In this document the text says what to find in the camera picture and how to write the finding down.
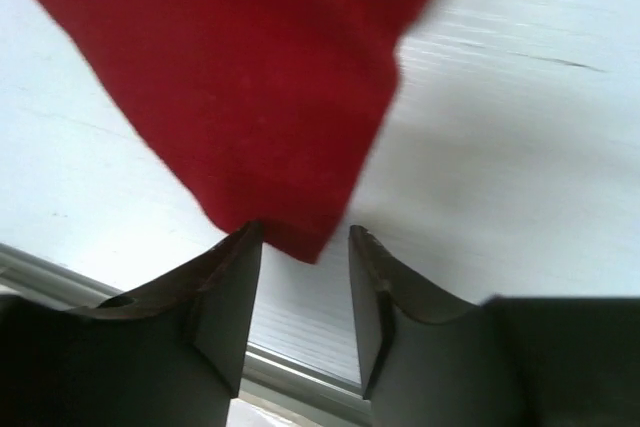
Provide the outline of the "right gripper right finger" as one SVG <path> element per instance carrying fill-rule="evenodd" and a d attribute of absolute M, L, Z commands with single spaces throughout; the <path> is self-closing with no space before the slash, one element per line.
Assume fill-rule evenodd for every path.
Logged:
<path fill-rule="evenodd" d="M 466 302 L 349 232 L 363 397 L 377 426 L 635 426 L 635 298 Z"/>

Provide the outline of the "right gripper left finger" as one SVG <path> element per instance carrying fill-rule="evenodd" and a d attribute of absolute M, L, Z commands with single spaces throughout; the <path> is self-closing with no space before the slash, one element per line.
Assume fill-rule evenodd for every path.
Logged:
<path fill-rule="evenodd" d="M 263 235 L 250 222 L 95 307 L 1 299 L 5 426 L 222 426 L 240 388 Z"/>

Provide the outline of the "red t shirt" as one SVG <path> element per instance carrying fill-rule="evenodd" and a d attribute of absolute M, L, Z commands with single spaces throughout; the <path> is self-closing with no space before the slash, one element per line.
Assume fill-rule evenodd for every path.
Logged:
<path fill-rule="evenodd" d="M 315 262 L 428 0 L 38 0 L 141 138 L 231 232 Z"/>

